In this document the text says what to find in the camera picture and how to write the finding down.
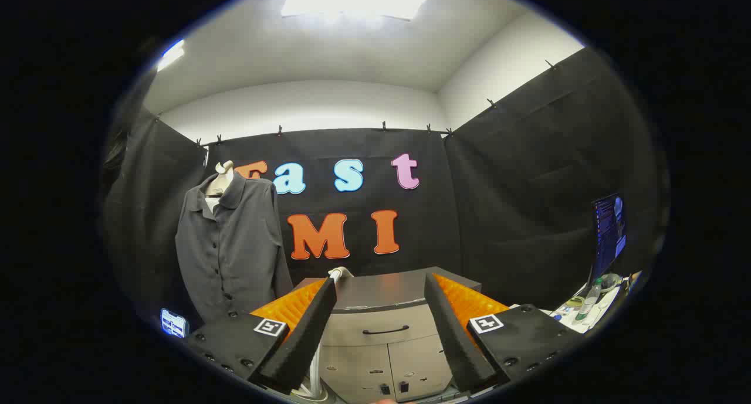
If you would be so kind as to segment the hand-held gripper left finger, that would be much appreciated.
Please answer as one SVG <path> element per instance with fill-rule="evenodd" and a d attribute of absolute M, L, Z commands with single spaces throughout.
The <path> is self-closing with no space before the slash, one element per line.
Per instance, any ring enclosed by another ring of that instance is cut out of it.
<path fill-rule="evenodd" d="M 335 280 L 319 279 L 251 313 L 205 324 L 187 336 L 186 348 L 217 370 L 289 394 L 309 372 L 335 304 Z"/>

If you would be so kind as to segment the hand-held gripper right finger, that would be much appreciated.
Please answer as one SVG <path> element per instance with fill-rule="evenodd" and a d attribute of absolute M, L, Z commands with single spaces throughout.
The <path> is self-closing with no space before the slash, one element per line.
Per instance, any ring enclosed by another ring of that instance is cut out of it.
<path fill-rule="evenodd" d="M 462 392 L 526 382 L 581 343 L 579 332 L 536 306 L 510 308 L 437 273 L 426 275 L 424 296 Z"/>

